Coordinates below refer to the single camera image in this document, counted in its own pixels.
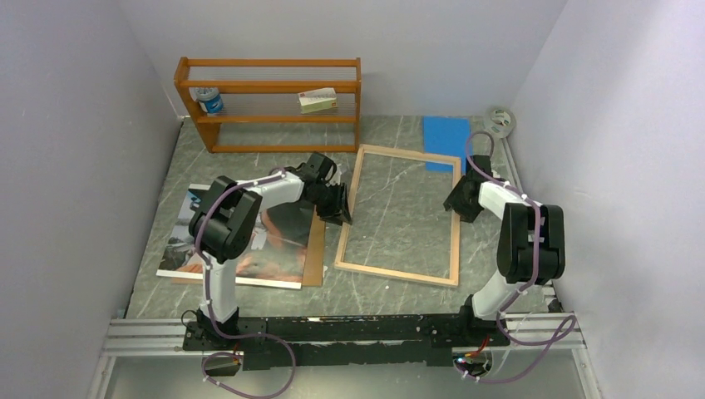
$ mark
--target light wood frame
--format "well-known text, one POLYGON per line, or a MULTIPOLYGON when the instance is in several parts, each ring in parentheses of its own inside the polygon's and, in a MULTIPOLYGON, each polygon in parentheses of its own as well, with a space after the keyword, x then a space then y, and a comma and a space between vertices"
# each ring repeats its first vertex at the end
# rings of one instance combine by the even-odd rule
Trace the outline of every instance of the light wood frame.
POLYGON ((208 152, 355 152, 360 145, 360 101, 362 100, 362 71, 360 58, 350 60, 249 60, 249 59, 193 59, 182 57, 174 73, 174 86, 184 102, 208 152), (191 67, 354 67, 354 80, 333 81, 192 81, 191 67), (337 93, 355 95, 355 115, 303 114, 291 116, 269 115, 206 115, 199 103, 191 97, 191 87, 217 87, 223 94, 288 94, 332 87, 337 93), (223 123, 352 123, 354 145, 219 145, 218 135, 223 123))
MULTIPOLYGON (((350 192, 348 195, 350 204, 350 213, 353 212, 355 206, 355 197, 357 196, 357 186, 360 183, 360 174, 362 173, 362 159, 365 154, 382 155, 382 156, 392 156, 395 158, 401 158, 404 160, 420 160, 424 162, 436 162, 439 164, 446 164, 453 166, 453 183, 451 187, 448 187, 448 192, 450 192, 453 187, 461 178, 462 166, 461 159, 455 156, 438 155, 438 154, 424 154, 422 152, 411 151, 411 150, 400 150, 398 148, 387 148, 377 145, 360 145, 360 149, 357 151, 357 159, 355 161, 355 170, 352 174, 352 183, 350 184, 350 192)), ((451 216, 451 272, 449 278, 426 276, 425 274, 419 273, 408 273, 396 270, 390 270, 386 268, 379 268, 374 266, 366 266, 363 264, 351 264, 343 261, 345 256, 345 248, 348 245, 348 235, 350 234, 350 226, 348 224, 343 225, 343 229, 340 232, 340 241, 338 242, 338 251, 335 254, 335 268, 340 268, 343 270, 350 270, 360 273, 374 274, 376 276, 388 277, 388 278, 400 278, 407 281, 415 281, 418 283, 431 283, 436 285, 442 285, 447 287, 457 287, 459 274, 460 274, 460 241, 461 241, 461 218, 460 215, 453 212, 451 216)))

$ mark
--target white arm segment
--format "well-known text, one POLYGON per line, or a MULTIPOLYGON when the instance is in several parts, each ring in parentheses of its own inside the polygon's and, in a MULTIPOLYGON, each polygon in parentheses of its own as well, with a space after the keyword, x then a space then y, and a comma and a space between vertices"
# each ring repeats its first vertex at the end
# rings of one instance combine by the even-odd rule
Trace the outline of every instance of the white arm segment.
MULTIPOLYGON (((505 213, 505 204, 527 204, 515 193, 489 181, 480 185, 480 205, 502 219, 505 213)), ((520 283, 508 284, 500 271, 495 271, 490 281, 472 296, 472 311, 475 316, 483 320, 494 320, 500 307, 511 294, 520 286, 520 283)))
MULTIPOLYGON (((243 184, 247 181, 252 180, 238 181, 238 184, 243 184)), ((293 173, 285 172, 285 176, 281 180, 256 185, 246 190, 262 196, 262 204, 259 206, 259 211, 261 212, 279 204, 298 201, 303 193, 303 182, 293 173)), ((218 264, 215 259, 211 260, 213 261, 213 269, 210 271, 210 295, 213 300, 213 312, 217 322, 224 322, 238 310, 238 303, 235 298, 235 275, 237 274, 239 259, 231 259, 224 264, 218 264)), ((204 286, 200 310, 207 315, 208 306, 205 300, 204 286)))

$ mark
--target white wall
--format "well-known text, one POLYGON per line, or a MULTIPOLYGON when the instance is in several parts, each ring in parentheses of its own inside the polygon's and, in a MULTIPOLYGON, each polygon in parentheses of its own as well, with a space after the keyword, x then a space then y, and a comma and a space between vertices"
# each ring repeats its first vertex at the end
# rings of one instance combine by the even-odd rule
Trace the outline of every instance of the white wall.
POLYGON ((705 397, 703 20, 702 2, 571 0, 513 104, 607 398, 705 397))
POLYGON ((178 123, 108 0, 0 2, 0 397, 85 397, 178 123))
POLYGON ((177 110, 179 58, 362 58, 362 112, 509 104, 565 0, 121 0, 177 110))

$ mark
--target yellow and white box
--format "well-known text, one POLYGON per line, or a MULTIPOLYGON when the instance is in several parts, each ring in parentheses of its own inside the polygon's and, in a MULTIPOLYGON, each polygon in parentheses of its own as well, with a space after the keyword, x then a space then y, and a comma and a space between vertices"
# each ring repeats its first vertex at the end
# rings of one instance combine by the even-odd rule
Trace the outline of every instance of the yellow and white box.
POLYGON ((324 87, 323 89, 299 93, 298 102, 301 104, 302 114, 327 110, 338 106, 338 99, 332 87, 324 87))

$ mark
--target marble surface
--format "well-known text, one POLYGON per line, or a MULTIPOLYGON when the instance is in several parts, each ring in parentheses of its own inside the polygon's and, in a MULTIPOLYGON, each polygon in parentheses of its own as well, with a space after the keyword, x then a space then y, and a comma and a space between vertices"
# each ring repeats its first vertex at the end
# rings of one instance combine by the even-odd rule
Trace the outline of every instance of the marble surface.
MULTIPOLYGON (((370 116, 361 124, 362 143, 422 150, 420 116, 370 116)), ((350 140, 349 126, 224 126, 221 142, 340 143, 350 140)), ((478 154, 488 151, 485 137, 474 139, 478 154)), ((328 154, 352 170, 355 154, 328 154)), ((190 183, 209 184, 218 175, 252 179, 277 165, 298 165, 305 154, 209 154, 190 120, 176 144, 145 249, 128 318, 177 318, 198 307, 200 284, 172 283, 155 275, 183 195, 190 183)), ((501 145, 492 156, 493 169, 513 180, 501 145)), ((345 260, 415 273, 447 277, 450 214, 442 202, 451 190, 451 175, 427 172, 422 162, 366 155, 353 211, 353 225, 345 260)), ((238 286, 241 316, 318 316, 348 314, 455 313, 467 296, 482 288, 496 270, 495 254, 500 221, 483 212, 474 224, 461 224, 460 285, 442 288, 345 270, 333 259, 340 228, 326 230, 323 286, 284 290, 238 286)), ((545 312, 539 289, 532 288, 511 311, 545 312)))

